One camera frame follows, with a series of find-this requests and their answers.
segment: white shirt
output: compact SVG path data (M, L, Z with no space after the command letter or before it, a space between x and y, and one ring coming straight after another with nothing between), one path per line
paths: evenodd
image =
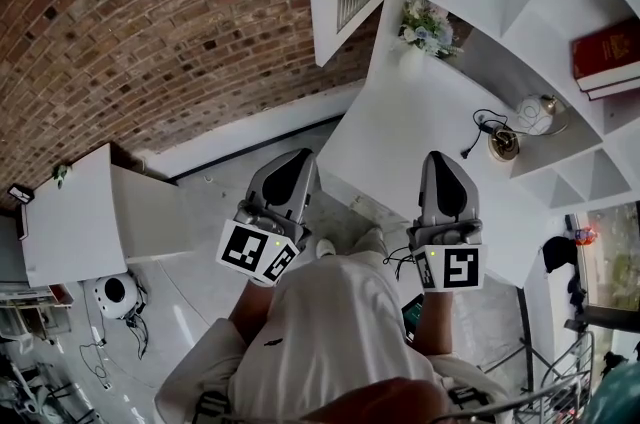
M226 396L234 415L296 419L339 396L394 378L470 385L505 398L479 369L455 357L431 358L405 343L395 279L383 257L324 257L283 276L268 321L247 348L219 319L156 396L157 421L189 423L204 392Z

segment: baseboard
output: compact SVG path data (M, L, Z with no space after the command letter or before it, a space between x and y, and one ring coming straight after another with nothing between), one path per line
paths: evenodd
M144 161L147 171L175 180L344 115L363 84L364 81L357 81L283 104L223 125L163 152L143 150L134 155Z

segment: brick wall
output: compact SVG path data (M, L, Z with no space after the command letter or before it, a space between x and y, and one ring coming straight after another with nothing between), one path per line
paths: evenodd
M162 150L366 75L377 19L323 69L309 0L0 0L0 207L106 141Z

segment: white desk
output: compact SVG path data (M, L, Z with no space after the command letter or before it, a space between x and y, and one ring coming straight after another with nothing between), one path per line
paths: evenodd
M538 248L549 238L547 211L509 179L511 164L491 156L486 134L467 160L461 158L478 133L472 114L479 108L513 114L440 60L428 59L423 80L412 84L399 79L392 63L382 66L369 74L318 156L322 187L356 211L378 206L374 219L387 208L413 221L420 213L426 155L432 150L447 154L478 187L488 269L521 287Z
M110 146L51 179L27 205L22 241L32 287L127 271L127 263L191 250L179 188L113 166Z

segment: flower arrangement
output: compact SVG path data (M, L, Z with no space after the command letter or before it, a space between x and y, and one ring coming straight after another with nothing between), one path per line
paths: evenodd
M462 52L453 46L456 38L447 20L449 12L427 0L406 0L399 37L430 56L450 56Z

